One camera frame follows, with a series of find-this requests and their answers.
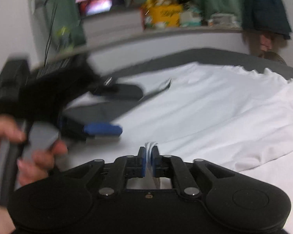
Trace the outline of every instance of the dark clothing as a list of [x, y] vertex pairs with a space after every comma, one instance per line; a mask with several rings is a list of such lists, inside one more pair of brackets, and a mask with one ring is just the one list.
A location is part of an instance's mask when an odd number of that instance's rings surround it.
[[282, 34], [285, 40], [292, 32], [282, 0], [244, 0], [242, 28]]

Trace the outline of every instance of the windowsill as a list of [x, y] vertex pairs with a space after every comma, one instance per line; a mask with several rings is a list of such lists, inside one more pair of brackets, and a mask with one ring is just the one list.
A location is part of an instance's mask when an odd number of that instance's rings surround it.
[[240, 33], [243, 29], [241, 27], [230, 27], [230, 26], [197, 26], [197, 27], [167, 27], [165, 29], [146, 29], [139, 34], [134, 34], [128, 36], [121, 40], [107, 41], [104, 43], [99, 43], [96, 45], [82, 45], [77, 46], [73, 50], [69, 52], [63, 52], [57, 54], [52, 60], [63, 59], [75, 54], [80, 54], [84, 52], [95, 52], [99, 50], [103, 50], [106, 48], [110, 48], [117, 45], [122, 45], [129, 42], [146, 40], [150, 38], [158, 38], [158, 37], [169, 37], [177, 34], [191, 34], [191, 33], [200, 33], [200, 32], [219, 32], [219, 33]]

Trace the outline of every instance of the yellow box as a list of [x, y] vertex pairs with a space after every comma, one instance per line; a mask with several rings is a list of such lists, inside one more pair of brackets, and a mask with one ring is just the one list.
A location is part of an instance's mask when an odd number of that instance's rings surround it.
[[182, 6], [178, 4], [168, 6], [154, 6], [149, 9], [152, 23], [166, 22], [167, 27], [179, 27]]

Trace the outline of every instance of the gray mattress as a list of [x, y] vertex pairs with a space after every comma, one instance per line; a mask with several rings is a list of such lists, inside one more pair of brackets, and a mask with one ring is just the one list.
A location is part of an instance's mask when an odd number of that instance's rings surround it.
[[[143, 72], [177, 67], [194, 61], [201, 64], [240, 65], [248, 71], [255, 69], [259, 73], [263, 73], [265, 68], [269, 68], [273, 72], [282, 75], [287, 80], [293, 78], [293, 68], [282, 63], [247, 54], [212, 48], [190, 49], [180, 53], [167, 55], [129, 66], [107, 76], [115, 78], [131, 76]], [[141, 104], [141, 101], [114, 100], [112, 102], [100, 103], [93, 106], [71, 108], [66, 110], [64, 114], [83, 124], [91, 122], [111, 122], [139, 104]]]

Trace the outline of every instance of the white fabric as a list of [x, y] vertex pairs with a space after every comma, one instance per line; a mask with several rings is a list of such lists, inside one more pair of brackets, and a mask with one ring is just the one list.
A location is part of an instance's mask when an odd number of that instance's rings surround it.
[[[121, 81], [145, 93], [168, 81], [171, 87], [114, 122], [123, 127], [120, 139], [77, 145], [67, 168], [96, 158], [113, 162], [144, 145], [185, 162], [203, 158], [283, 189], [292, 201], [286, 230], [293, 234], [293, 80], [268, 69], [191, 63]], [[89, 94], [81, 99], [72, 105], [93, 101]]]

